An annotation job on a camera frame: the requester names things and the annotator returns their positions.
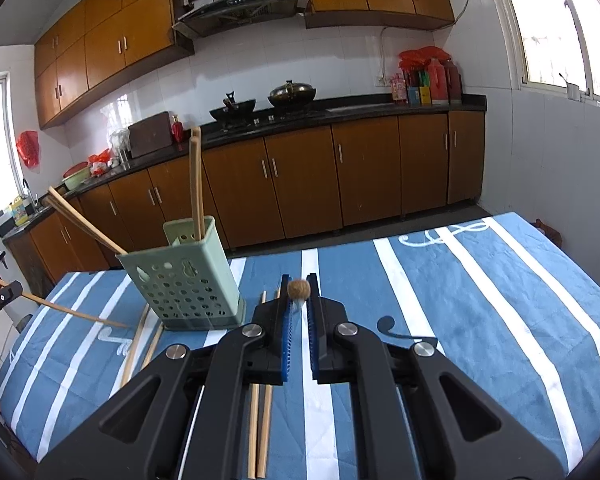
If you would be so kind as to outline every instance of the black robotic gripper holding chopstick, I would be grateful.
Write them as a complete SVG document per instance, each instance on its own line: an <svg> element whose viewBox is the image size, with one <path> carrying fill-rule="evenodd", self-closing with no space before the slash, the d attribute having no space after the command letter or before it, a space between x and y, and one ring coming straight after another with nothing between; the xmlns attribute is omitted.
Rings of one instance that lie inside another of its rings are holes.
<svg viewBox="0 0 600 480"><path fill-rule="evenodd" d="M558 459L436 350L382 342L349 322L308 276L311 368L349 383L358 477L369 480L557 480ZM256 307L251 323L198 350L172 345L45 456L40 480L229 480L243 474L251 383L280 385L291 308Z"/></svg>

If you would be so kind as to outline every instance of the white musical note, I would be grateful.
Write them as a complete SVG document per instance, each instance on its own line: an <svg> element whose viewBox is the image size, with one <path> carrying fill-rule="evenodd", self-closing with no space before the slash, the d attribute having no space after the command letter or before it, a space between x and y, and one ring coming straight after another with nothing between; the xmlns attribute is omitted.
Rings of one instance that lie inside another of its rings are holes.
<svg viewBox="0 0 600 480"><path fill-rule="evenodd" d="M100 341L106 341L108 343L120 343L118 350L116 350L116 355L126 356L126 353L129 352L129 347L131 346L132 340L126 337L111 337L111 327L106 326L100 333L98 334L98 339Z"/></svg>
<svg viewBox="0 0 600 480"><path fill-rule="evenodd" d="M481 220L474 224L469 224L469 225L465 225L465 226L456 225L456 224L449 226L449 230L451 231L451 234L453 236L456 236L457 234L460 234L464 231L470 231L472 233L486 231L488 228L489 228L489 226ZM429 231L430 231L429 229L424 231L425 238L427 239L426 242L408 242L407 240L409 240L409 235L398 236L398 241L402 245L406 245L407 247L426 247L426 246L433 245L433 244L444 244L444 242L440 238L434 238L433 236L431 236L429 234Z"/></svg>

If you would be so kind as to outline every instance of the countertop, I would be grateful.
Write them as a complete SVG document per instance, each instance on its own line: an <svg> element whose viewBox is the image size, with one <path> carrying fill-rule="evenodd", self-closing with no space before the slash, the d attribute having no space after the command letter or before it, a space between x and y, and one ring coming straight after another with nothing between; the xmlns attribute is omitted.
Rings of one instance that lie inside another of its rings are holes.
<svg viewBox="0 0 600 480"><path fill-rule="evenodd" d="M487 109L486 96L463 94L461 105L401 105L394 104L390 94L371 94L366 96L352 96L314 101L312 110L305 114L295 114L293 118L283 122L269 124L267 117L272 113L272 108L255 112L260 118L259 125L250 126L248 129L228 132L223 130L218 123L204 124L202 128L202 149L217 148L240 140L256 139L273 134L325 126L327 124L355 121L358 119L371 119L376 117L400 116L413 114L447 113L452 110L484 112ZM66 200L81 195L95 187L102 186L123 176L136 171L144 170L156 164L168 162L181 156L189 155L189 143L172 144L155 152L147 153L121 164L102 176L91 177L85 180L77 189L64 195ZM41 222L52 213L49 206L39 209L34 215L29 215L29 221L14 227L2 236L3 241L23 234Z"/></svg>

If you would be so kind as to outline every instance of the blue tablecloth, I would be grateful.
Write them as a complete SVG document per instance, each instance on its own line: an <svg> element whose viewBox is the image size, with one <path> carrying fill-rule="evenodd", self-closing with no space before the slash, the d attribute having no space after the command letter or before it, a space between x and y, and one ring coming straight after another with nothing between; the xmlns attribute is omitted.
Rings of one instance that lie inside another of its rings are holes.
<svg viewBox="0 0 600 480"><path fill-rule="evenodd" d="M318 274L323 296L373 330L435 335L443 351L554 452L565 471L600 437L600 288L536 229L510 213L468 224L317 250L236 258L231 268L253 315L282 274ZM145 301L122 270L66 275L49 296L120 329L40 308L0 370L2 414L38 460L119 388ZM136 368L158 318L142 329ZM199 348L224 331L165 332ZM408 341L381 336L392 344ZM294 319L288 383L274 389L268 478L354 480L345 384L318 385L306 309Z"/></svg>

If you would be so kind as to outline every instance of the backsplash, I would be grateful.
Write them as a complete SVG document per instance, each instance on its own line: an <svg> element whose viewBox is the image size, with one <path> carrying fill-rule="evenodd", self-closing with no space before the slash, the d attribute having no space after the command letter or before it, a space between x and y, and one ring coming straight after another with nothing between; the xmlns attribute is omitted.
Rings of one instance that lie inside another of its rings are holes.
<svg viewBox="0 0 600 480"><path fill-rule="evenodd" d="M195 42L196 53L119 88L65 125L74 163L107 147L107 132L167 110L185 128L213 119L227 92L237 101L267 96L287 79L310 83L316 99L388 92L375 85L397 71L399 52L433 44L431 32L382 27L304 28L304 18L249 25Z"/></svg>

